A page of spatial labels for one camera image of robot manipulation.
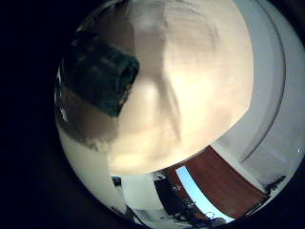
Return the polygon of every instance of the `brown wooden panel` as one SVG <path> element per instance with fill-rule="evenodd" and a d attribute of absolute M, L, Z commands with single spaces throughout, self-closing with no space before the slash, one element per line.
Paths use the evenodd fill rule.
<path fill-rule="evenodd" d="M 229 217 L 237 219 L 243 216 L 267 197 L 211 146 L 184 165 L 209 201 Z"/>

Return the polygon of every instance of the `dark object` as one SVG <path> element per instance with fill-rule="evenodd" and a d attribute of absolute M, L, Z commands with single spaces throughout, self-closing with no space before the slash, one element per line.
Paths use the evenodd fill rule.
<path fill-rule="evenodd" d="M 139 71 L 135 57 L 77 31 L 61 65 L 63 83 L 109 116 L 119 116 Z"/>

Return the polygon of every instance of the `green patterned object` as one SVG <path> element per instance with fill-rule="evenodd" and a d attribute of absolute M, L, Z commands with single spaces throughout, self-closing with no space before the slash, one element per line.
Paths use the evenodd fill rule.
<path fill-rule="evenodd" d="M 109 116 L 119 116 L 139 62 L 105 43 L 96 33 L 78 31 L 62 65 L 63 83 Z"/>

